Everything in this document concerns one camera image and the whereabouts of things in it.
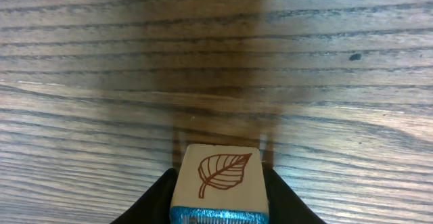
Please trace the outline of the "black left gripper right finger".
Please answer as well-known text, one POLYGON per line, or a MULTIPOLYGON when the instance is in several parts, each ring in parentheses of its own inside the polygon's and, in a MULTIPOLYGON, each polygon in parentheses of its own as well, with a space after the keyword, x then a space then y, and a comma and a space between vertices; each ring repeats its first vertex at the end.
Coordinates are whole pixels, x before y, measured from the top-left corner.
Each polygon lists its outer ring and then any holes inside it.
POLYGON ((325 224, 272 169, 264 168, 270 224, 325 224))

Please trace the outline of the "wooden block with E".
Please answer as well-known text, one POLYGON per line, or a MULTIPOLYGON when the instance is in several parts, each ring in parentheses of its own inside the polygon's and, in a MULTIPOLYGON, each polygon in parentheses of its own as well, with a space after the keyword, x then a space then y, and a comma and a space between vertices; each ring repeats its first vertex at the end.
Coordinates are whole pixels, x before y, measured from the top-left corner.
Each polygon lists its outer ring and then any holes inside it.
POLYGON ((170 221, 269 223, 269 204, 257 148, 191 144, 170 204, 170 221))

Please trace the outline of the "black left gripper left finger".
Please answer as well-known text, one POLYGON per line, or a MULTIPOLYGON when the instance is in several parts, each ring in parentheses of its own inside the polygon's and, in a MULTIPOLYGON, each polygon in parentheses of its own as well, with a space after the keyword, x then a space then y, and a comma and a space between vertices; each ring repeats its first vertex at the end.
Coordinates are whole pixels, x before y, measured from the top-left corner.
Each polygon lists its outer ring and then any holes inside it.
POLYGON ((178 172, 168 169, 123 214, 110 224, 170 224, 170 203, 178 172))

